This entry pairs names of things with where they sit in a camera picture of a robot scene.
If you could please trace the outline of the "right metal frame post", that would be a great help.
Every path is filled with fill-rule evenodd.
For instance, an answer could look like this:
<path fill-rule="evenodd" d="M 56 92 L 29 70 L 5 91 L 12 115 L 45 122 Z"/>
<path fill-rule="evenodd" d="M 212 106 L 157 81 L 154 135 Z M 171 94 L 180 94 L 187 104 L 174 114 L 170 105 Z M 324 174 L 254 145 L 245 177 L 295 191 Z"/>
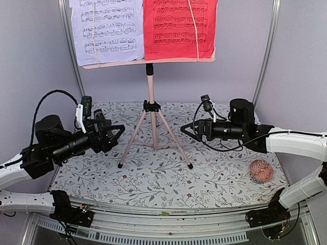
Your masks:
<path fill-rule="evenodd" d="M 279 19 L 279 12 L 281 8 L 281 0 L 273 0 L 272 1 L 272 10 L 271 10 L 271 17 L 270 17 L 270 24 L 268 29 L 268 36 L 266 41 L 266 46 L 264 50 L 262 65 L 259 72 L 258 81 L 256 83 L 254 95 L 252 98 L 252 103 L 254 104 L 254 107 L 256 108 L 259 104 L 260 95 L 264 86 L 265 77 L 267 74 L 267 70 L 269 67 L 269 61 L 271 52 L 273 49 L 274 39 L 275 39 L 275 33 L 278 25 L 278 19 Z"/>

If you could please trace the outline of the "red patterned egg shaker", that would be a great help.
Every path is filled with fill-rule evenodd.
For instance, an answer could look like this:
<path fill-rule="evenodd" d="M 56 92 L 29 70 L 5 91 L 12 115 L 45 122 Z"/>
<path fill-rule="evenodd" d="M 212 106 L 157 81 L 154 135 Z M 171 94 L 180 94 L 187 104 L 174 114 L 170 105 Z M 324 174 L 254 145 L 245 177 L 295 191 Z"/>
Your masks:
<path fill-rule="evenodd" d="M 250 175 L 260 183 L 267 183 L 273 179 L 274 170 L 265 160 L 254 160 L 249 166 Z"/>

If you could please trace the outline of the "pink music stand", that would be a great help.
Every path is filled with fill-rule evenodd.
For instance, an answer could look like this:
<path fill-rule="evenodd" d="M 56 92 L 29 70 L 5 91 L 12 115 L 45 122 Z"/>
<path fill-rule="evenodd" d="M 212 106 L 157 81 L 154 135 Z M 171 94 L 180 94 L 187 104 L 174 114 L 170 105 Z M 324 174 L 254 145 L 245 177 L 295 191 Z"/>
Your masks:
<path fill-rule="evenodd" d="M 155 63 L 165 63 L 165 62 L 212 62 L 215 59 L 214 56 L 208 59 L 202 59 L 201 61 L 195 61 L 191 58 L 174 58 L 174 59 L 160 59 L 160 60 L 145 60 L 145 56 L 140 60 L 133 61 L 124 61 L 124 62 L 111 62 L 111 63 L 102 63 L 99 65 L 92 64 L 86 65 L 83 67 L 86 68 L 102 68 L 109 66 L 118 66 L 118 65 L 129 65 L 129 64 L 144 64 L 146 66 L 146 75 L 148 80 L 148 89 L 149 89 L 149 100 L 144 102 L 143 115 L 150 114 L 151 115 L 151 123 L 152 123 L 152 143 L 150 147 L 159 150 L 161 146 L 158 143 L 157 136 L 157 127 L 158 120 L 164 119 L 164 115 L 161 111 L 160 105 L 155 101 L 154 96 L 154 67 Z"/>

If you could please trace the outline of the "aluminium front rail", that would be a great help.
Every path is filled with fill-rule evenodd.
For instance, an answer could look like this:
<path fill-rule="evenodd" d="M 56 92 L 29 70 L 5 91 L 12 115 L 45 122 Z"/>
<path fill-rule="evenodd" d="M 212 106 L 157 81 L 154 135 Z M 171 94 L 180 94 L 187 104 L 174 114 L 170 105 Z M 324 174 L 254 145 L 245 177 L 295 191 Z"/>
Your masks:
<path fill-rule="evenodd" d="M 306 203 L 290 219 L 251 227 L 249 207 L 158 209 L 93 203 L 91 227 L 71 233 L 43 214 L 28 218 L 22 244 L 319 244 Z"/>

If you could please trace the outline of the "brown wooden metronome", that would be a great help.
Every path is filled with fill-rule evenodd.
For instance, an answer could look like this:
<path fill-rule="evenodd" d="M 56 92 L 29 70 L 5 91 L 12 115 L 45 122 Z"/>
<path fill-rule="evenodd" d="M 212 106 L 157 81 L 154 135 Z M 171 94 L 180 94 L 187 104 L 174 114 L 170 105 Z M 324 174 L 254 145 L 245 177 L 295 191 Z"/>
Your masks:
<path fill-rule="evenodd" d="M 101 122 L 99 123 L 101 127 L 105 126 L 110 126 L 111 125 L 111 120 L 106 121 L 106 118 L 104 116 L 104 113 L 101 109 L 97 109 L 94 111 L 94 119 L 100 120 Z"/>

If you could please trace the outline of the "floral table mat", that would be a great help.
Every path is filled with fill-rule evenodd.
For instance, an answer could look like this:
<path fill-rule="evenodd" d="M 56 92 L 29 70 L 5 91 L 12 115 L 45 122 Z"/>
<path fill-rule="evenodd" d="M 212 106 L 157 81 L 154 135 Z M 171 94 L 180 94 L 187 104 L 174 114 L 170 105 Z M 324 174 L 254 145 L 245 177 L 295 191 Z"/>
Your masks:
<path fill-rule="evenodd" d="M 268 203 L 275 192 L 287 186 L 278 158 L 248 149 L 218 152 L 233 148 L 237 141 L 218 141 L 208 149 L 180 131 L 193 118 L 207 118 L 192 103 L 162 103 L 163 115 L 182 146 L 155 150 L 133 145 L 123 159 L 125 148 L 142 115 L 142 103 L 96 103 L 114 124 L 123 124 L 125 132 L 119 144 L 108 153 L 88 151 L 70 159 L 61 167 L 52 183 L 54 190 L 96 202 L 163 208 L 229 208 Z M 249 166 L 254 160 L 267 161 L 274 170 L 273 179 L 257 182 Z"/>

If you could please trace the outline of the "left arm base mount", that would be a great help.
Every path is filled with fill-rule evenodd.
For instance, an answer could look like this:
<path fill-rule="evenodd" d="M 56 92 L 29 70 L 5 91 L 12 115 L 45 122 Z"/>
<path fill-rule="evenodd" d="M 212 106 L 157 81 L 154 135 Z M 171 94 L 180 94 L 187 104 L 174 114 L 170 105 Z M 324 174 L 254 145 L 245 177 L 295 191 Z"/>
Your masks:
<path fill-rule="evenodd" d="M 77 225 L 90 228 L 95 213 L 82 205 L 80 207 L 56 206 L 54 213 L 49 215 L 50 218 L 62 223 Z"/>

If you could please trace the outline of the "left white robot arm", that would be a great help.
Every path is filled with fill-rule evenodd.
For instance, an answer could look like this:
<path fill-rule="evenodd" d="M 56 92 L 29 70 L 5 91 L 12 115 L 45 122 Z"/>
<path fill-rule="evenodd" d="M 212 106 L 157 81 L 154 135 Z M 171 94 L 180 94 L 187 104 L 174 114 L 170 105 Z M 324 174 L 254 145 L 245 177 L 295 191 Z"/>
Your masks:
<path fill-rule="evenodd" d="M 1 211 L 57 214 L 66 222 L 72 221 L 76 211 L 64 191 L 28 194 L 4 190 L 21 181 L 42 177 L 53 171 L 55 165 L 62 166 L 89 149 L 107 153 L 117 145 L 124 130 L 124 125 L 112 125 L 108 119 L 88 119 L 72 133 L 63 128 L 59 116 L 46 116 L 35 125 L 32 136 L 37 143 L 1 164 Z"/>

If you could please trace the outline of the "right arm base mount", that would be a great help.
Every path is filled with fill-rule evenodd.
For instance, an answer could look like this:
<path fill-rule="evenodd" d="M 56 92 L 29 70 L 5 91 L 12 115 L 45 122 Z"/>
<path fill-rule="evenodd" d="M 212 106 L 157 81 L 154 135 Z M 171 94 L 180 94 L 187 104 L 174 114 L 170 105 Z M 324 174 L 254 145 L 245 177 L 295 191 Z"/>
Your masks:
<path fill-rule="evenodd" d="M 250 210 L 245 215 L 245 219 L 251 228 L 281 222 L 290 217 L 291 215 L 288 209 L 282 206 L 268 206 L 264 209 Z"/>

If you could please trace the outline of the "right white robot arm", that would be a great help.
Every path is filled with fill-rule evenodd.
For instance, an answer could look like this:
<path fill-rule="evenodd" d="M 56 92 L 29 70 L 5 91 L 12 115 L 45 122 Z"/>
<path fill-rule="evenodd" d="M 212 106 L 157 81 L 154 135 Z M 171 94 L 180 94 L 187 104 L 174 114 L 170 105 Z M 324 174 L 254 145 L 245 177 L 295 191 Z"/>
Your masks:
<path fill-rule="evenodd" d="M 319 160 L 322 165 L 300 181 L 276 192 L 264 212 L 270 223 L 276 222 L 291 206 L 326 190 L 326 133 L 309 133 L 281 129 L 272 125 L 256 124 L 254 105 L 246 99 L 229 103 L 228 117 L 218 115 L 207 96 L 200 107 L 212 115 L 210 119 L 193 119 L 182 126 L 181 132 L 198 142 L 239 140 L 241 145 L 259 153 L 286 153 Z"/>

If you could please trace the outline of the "purple sheet music page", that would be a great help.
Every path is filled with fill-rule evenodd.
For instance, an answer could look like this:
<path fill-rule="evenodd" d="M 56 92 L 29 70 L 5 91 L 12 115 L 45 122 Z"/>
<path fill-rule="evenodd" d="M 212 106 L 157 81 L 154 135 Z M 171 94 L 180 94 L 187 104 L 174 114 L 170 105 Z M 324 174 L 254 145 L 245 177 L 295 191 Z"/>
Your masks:
<path fill-rule="evenodd" d="M 144 58 L 143 1 L 69 1 L 79 66 Z"/>

